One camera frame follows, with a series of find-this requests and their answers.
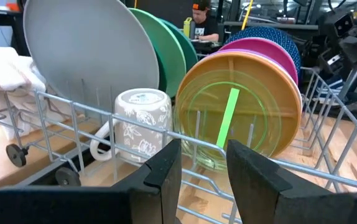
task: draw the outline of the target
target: blue plate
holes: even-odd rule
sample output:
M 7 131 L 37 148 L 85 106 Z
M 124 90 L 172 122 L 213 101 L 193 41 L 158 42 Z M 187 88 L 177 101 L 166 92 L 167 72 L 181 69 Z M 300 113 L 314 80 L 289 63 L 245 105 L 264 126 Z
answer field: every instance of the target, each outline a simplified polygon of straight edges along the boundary
M 274 41 L 283 47 L 289 53 L 293 62 L 295 63 L 297 76 L 300 82 L 300 67 L 302 66 L 300 63 L 300 53 L 295 42 L 284 31 L 272 27 L 249 27 L 232 35 L 224 44 L 226 45 L 234 40 L 247 37 L 265 38 Z

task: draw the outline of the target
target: dishwasher rack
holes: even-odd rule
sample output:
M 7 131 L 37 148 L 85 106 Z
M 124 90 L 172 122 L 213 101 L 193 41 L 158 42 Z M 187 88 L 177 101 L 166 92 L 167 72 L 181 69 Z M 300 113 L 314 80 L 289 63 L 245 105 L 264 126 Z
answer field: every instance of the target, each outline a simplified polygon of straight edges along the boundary
M 308 166 L 305 164 L 285 161 L 282 159 L 271 159 L 271 160 L 288 170 L 312 175 L 312 176 L 327 180 L 326 185 L 323 187 L 325 187 L 326 189 L 330 189 L 331 191 L 342 192 L 339 185 L 347 185 L 347 186 L 351 186 L 351 187 L 354 187 L 357 189 L 357 180 L 349 179 L 349 178 L 342 177 L 339 175 L 339 169 L 343 165 L 343 161 L 346 159 L 346 156 L 348 155 L 348 152 L 351 149 L 351 145 L 353 144 L 353 141 L 357 137 L 357 120 L 351 114 L 349 109 L 343 104 L 343 102 L 339 100 L 339 98 L 332 92 L 332 90 L 329 88 L 329 86 L 319 77 L 319 75 L 314 70 L 312 70 L 311 68 L 302 68 L 302 70 L 304 72 L 312 73 L 310 84 L 308 85 L 305 93 L 302 94 L 303 113 L 302 113 L 302 126 L 300 127 L 301 131 L 304 131 L 304 130 L 309 130 L 309 131 L 306 132 L 308 134 L 306 134 L 302 138 L 296 137 L 295 140 L 293 141 L 291 147 L 300 149 L 305 154 L 317 153 L 319 155 L 318 161 L 314 164 L 314 166 Z M 325 100 L 323 100 L 323 103 L 318 104 L 318 102 L 320 101 L 319 98 L 321 97 L 322 94 L 326 95 Z M 123 122 L 127 122 L 127 123 L 141 126 L 141 127 L 153 130 L 153 131 L 157 131 L 162 134 L 162 138 L 163 138 L 162 145 L 167 144 L 168 137 L 180 138 L 186 142 L 191 142 L 192 144 L 194 144 L 194 147 L 192 148 L 193 149 L 192 154 L 197 153 L 196 146 L 202 146 L 202 147 L 208 147 L 212 150 L 218 151 L 224 158 L 226 156 L 225 151 L 222 148 L 220 148 L 214 144 L 210 144 L 208 142 L 200 141 L 195 138 L 190 138 L 188 136 L 184 136 L 182 134 L 175 133 L 172 131 L 160 129 L 160 128 L 149 126 L 149 125 L 142 124 L 142 123 L 138 123 L 137 121 L 127 119 L 127 118 L 120 116 L 118 114 L 112 114 L 112 113 L 109 113 L 106 111 L 101 111 L 96 108 L 92 108 L 87 105 L 83 105 L 81 103 L 77 103 L 72 100 L 64 99 L 64 98 L 61 98 L 61 97 L 58 97 L 55 95 L 51 95 L 48 93 L 36 91 L 36 92 L 34 92 L 34 96 L 35 96 L 37 107 L 39 109 L 39 117 L 41 120 L 40 126 L 24 120 L 22 117 L 23 114 L 30 114 L 32 116 L 35 116 L 35 114 L 31 113 L 30 111 L 17 110 L 16 108 L 13 108 L 9 104 L 7 93 L 4 94 L 4 97 L 7 99 L 6 100 L 7 101 L 7 109 L 0 111 L 0 114 L 2 112 L 6 113 L 6 111 L 8 111 L 8 116 L 12 121 L 12 125 L 4 122 L 4 119 L 6 118 L 6 116 L 0 116 L 0 124 L 14 129 L 15 137 L 17 140 L 17 145 L 9 145 L 6 147 L 6 148 L 14 149 L 14 152 L 16 152 L 15 155 L 10 155 L 10 156 L 12 156 L 11 159 L 14 159 L 14 158 L 17 159 L 17 157 L 25 158 L 25 155 L 30 153 L 31 150 L 35 150 L 34 148 L 38 148 L 40 150 L 45 151 L 45 153 L 47 153 L 49 155 L 49 158 L 52 161 L 51 165 L 40 170 L 38 173 L 30 176 L 26 180 L 20 182 L 18 185 L 34 184 L 37 182 L 38 179 L 40 179 L 41 177 L 43 177 L 45 175 L 49 175 L 50 172 L 55 171 L 57 168 L 60 168 L 60 169 L 64 168 L 65 171 L 67 171 L 67 168 L 69 168 L 68 170 L 70 170 L 72 172 L 71 173 L 72 178 L 76 178 L 76 181 L 79 181 L 79 175 L 76 175 L 76 177 L 75 177 L 75 174 L 77 174 L 79 172 L 84 176 L 94 175 L 94 173 L 96 172 L 97 169 L 99 169 L 99 167 L 94 168 L 92 170 L 85 170 L 85 166 L 88 165 L 88 158 L 89 158 L 88 148 L 89 148 L 90 142 L 89 141 L 81 142 L 80 136 L 85 136 L 88 139 L 95 139 L 95 140 L 99 141 L 100 143 L 107 145 L 108 148 L 111 148 L 111 150 L 113 152 L 112 155 L 115 155 L 115 149 L 119 149 L 119 150 L 129 152 L 131 154 L 134 154 L 136 156 L 139 156 L 139 157 L 142 157 L 145 159 L 149 158 L 149 156 L 147 156 L 141 152 L 137 152 L 132 149 L 128 149 L 123 145 L 115 144 L 114 137 L 113 137 L 114 136 L 113 128 L 110 129 L 110 133 L 109 133 L 109 136 L 111 138 L 110 140 L 98 138 L 91 133 L 81 130 L 79 128 L 79 124 L 86 122 L 89 119 L 94 118 L 94 116 L 92 116 L 92 118 L 89 118 L 88 116 L 78 117 L 77 116 L 78 111 L 81 113 L 84 113 L 85 115 L 89 112 L 92 114 L 97 114 L 97 116 L 99 117 L 98 122 L 100 122 L 99 123 L 100 126 L 105 121 L 109 121 L 109 123 L 111 124 L 113 119 L 118 119 Z M 53 100 L 58 100 L 58 101 L 65 102 L 65 103 L 69 104 L 71 107 L 71 110 L 72 110 L 72 115 L 71 115 L 72 125 L 70 126 L 65 123 L 61 123 L 61 122 L 58 122 L 58 121 L 55 121 L 55 120 L 45 117 L 42 114 L 40 99 L 53 99 Z M 321 110 L 320 110 L 319 114 L 314 114 L 314 111 L 315 111 L 315 108 L 317 105 L 321 106 Z M 340 113 L 339 113 L 327 139 L 325 139 L 322 136 L 321 132 L 322 132 L 322 128 L 325 125 L 325 120 L 327 119 L 327 114 L 333 106 L 335 106 L 336 108 L 339 108 Z M 334 135 L 337 133 L 337 129 L 341 123 L 341 119 L 343 116 L 347 116 L 349 118 L 349 120 L 351 120 L 351 122 L 354 125 L 354 130 L 351 133 L 351 136 L 348 139 L 348 142 L 345 144 L 344 150 L 341 153 L 340 158 L 337 161 L 332 162 L 332 160 L 330 158 L 330 154 L 328 152 L 328 148 L 329 148 L 329 145 L 330 145 Z M 23 145 L 22 141 L 19 137 L 19 132 L 22 130 L 17 128 L 16 119 L 20 119 L 22 122 L 25 122 L 25 123 L 33 126 L 34 128 L 41 129 L 44 134 L 44 137 L 37 141 L 30 142 L 28 144 Z M 47 125 L 46 125 L 47 123 L 53 124 L 54 126 L 59 126 L 60 129 L 58 131 L 52 131 L 47 127 Z M 71 130 L 72 132 L 75 133 L 75 137 L 71 138 L 71 137 L 63 135 L 62 131 L 64 131 L 64 130 Z M 57 152 L 54 152 L 51 147 L 50 141 L 49 141 L 50 137 L 52 137 L 52 136 L 60 136 L 61 138 L 68 139 L 68 140 L 76 143 L 76 148 L 72 149 L 71 151 L 69 151 L 66 154 L 59 154 Z M 46 147 L 43 147 L 39 144 L 39 142 L 41 142 L 41 141 L 45 142 Z M 113 170 L 114 182 L 116 182 L 118 179 L 118 172 L 117 172 L 117 170 L 118 170 L 117 164 L 118 163 L 117 163 L 117 161 L 128 162 L 128 163 L 131 163 L 138 167 L 140 166 L 140 164 L 136 164 L 131 161 L 124 160 L 122 157 L 119 157 L 119 155 L 113 156 L 112 162 L 114 164 L 114 170 Z M 321 170 L 321 166 L 322 166 L 323 162 L 326 164 L 328 171 Z M 227 213 L 221 214 L 221 216 L 224 218 L 224 220 L 227 221 L 224 223 L 242 223 L 241 220 L 236 217 L 236 206 L 235 206 L 234 197 L 232 196 L 232 194 L 221 190 L 221 188 L 218 186 L 218 184 L 213 179 L 211 179 L 205 175 L 201 175 L 201 174 L 197 173 L 196 169 L 195 169 L 196 166 L 197 166 L 197 161 L 196 161 L 195 157 L 193 157 L 192 168 L 191 169 L 183 169 L 182 170 L 183 174 L 190 176 L 191 178 L 196 178 L 196 179 L 199 179 L 200 181 L 204 181 L 204 182 L 208 183 L 211 190 L 206 189 L 205 187 L 202 187 L 197 184 L 192 184 L 189 181 L 187 181 L 186 179 L 182 180 L 182 185 L 188 185 L 189 187 L 194 187 L 194 188 L 196 188 L 198 190 L 202 190 L 208 194 L 213 194 L 213 195 L 221 197 L 225 200 L 231 201 L 233 203 L 231 213 L 230 214 L 227 214 Z M 187 207 L 183 207 L 181 205 L 178 206 L 178 209 L 182 210 L 184 212 L 187 212 L 189 214 L 192 214 L 192 215 L 194 215 L 198 218 L 201 218 L 203 220 L 206 220 L 210 223 L 223 223 L 215 218 L 208 217 L 206 215 L 203 215 L 201 213 L 198 213 L 197 211 L 191 210 L 191 209 L 189 209 Z

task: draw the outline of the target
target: green strap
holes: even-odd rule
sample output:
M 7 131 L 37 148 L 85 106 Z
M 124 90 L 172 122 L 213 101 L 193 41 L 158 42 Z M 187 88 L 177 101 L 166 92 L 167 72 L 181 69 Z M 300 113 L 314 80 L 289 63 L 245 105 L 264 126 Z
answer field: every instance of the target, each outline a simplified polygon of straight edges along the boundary
M 228 130 L 230 128 L 231 120 L 233 119 L 235 105 L 238 100 L 238 96 L 239 96 L 239 89 L 232 88 L 229 93 L 226 110 L 223 116 L 223 121 L 221 122 L 220 132 L 218 133 L 216 145 L 219 147 L 224 147 L 224 143 L 226 142 Z

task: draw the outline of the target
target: cap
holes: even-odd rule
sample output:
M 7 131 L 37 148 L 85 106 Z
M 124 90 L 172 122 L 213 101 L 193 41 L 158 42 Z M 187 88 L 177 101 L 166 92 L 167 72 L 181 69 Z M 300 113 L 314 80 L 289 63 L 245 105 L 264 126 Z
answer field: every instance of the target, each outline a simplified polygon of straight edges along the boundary
M 210 8 L 210 0 L 194 0 L 192 9 L 204 11 Z

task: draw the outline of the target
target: dish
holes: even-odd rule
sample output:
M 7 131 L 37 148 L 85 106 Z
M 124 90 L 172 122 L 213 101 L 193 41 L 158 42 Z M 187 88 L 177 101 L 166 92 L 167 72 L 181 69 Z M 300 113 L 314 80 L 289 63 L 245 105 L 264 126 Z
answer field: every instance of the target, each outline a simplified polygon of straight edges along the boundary
M 120 93 L 159 86 L 151 41 L 120 1 L 31 0 L 24 33 L 39 72 L 64 98 L 113 112 Z
M 281 65 L 293 78 L 296 85 L 299 82 L 297 77 L 297 69 L 295 63 L 292 60 L 292 57 L 283 47 L 269 39 L 260 37 L 248 37 L 234 40 L 222 46 L 219 51 L 229 49 L 244 49 L 259 52 L 260 54 L 273 59 L 275 62 Z
M 186 72 L 189 71 L 197 62 L 198 57 L 197 53 L 184 33 L 179 30 L 175 25 L 160 19 L 169 29 L 173 32 L 174 36 L 177 38 L 178 42 L 180 43 L 181 49 L 183 50 L 184 57 L 185 57 L 185 66 L 187 68 Z
M 271 61 L 258 55 L 246 52 L 221 52 L 199 61 L 187 73 L 177 92 L 176 103 L 180 103 L 183 89 L 192 80 L 199 75 L 216 70 L 231 70 L 250 75 L 265 86 L 274 96 L 279 108 L 277 115 L 281 116 L 282 127 L 285 127 L 285 131 L 282 133 L 272 156 L 281 153 L 293 141 L 301 117 L 301 105 L 296 93 L 297 88 L 291 83 L 291 78 L 287 77 L 285 72 L 272 64 Z M 235 77 L 232 77 L 230 81 L 235 82 Z
M 263 57 L 263 58 L 266 58 L 270 61 L 270 63 L 272 63 L 273 65 L 275 65 L 277 68 L 281 69 L 282 72 L 284 74 L 286 74 L 286 77 L 288 78 L 288 81 L 290 81 L 290 83 L 292 84 L 293 88 L 296 90 L 296 94 L 297 94 L 297 98 L 300 102 L 300 110 L 302 110 L 302 107 L 303 107 L 303 103 L 302 103 L 302 95 L 300 93 L 300 90 L 299 88 L 297 87 L 296 83 L 294 82 L 293 78 L 288 74 L 288 72 L 282 67 L 282 65 L 280 65 L 279 63 L 277 63 L 275 60 L 273 60 L 272 58 L 268 57 L 268 56 L 265 56 L 263 54 L 260 54 L 259 52 L 255 52 L 255 51 L 252 51 L 252 50 L 243 50 L 243 49 L 228 49 L 228 50 L 219 50 L 209 56 L 212 56 L 214 54 L 218 54 L 218 53 L 224 53 L 224 52 L 247 52 L 247 53 L 250 53 L 250 54 L 254 54 L 254 55 L 257 55 L 258 57 Z
M 197 76 L 183 90 L 175 107 L 175 127 L 188 136 L 195 137 L 197 111 L 201 113 L 198 139 L 216 144 L 228 95 L 232 88 L 239 91 L 233 116 L 228 124 L 226 139 L 237 139 L 253 150 L 270 156 L 277 147 L 281 135 L 281 117 L 274 96 L 251 75 L 215 70 Z M 215 150 L 198 147 L 197 159 L 213 170 L 224 170 L 224 157 Z
M 232 41 L 247 38 L 247 37 L 261 37 L 264 39 L 274 41 L 275 43 L 283 47 L 288 52 L 288 54 L 292 57 L 292 60 L 296 66 L 297 76 L 299 80 L 301 80 L 300 53 L 299 50 L 297 49 L 295 42 L 288 36 L 288 34 L 286 34 L 284 31 L 281 31 L 273 27 L 261 27 L 261 26 L 249 27 L 246 28 L 245 30 L 241 30 L 235 33 L 234 35 L 232 35 L 228 40 L 226 40 L 224 45 Z
M 185 57 L 173 32 L 158 18 L 140 9 L 129 9 L 147 32 L 160 57 L 166 76 L 166 94 L 175 96 L 187 71 Z

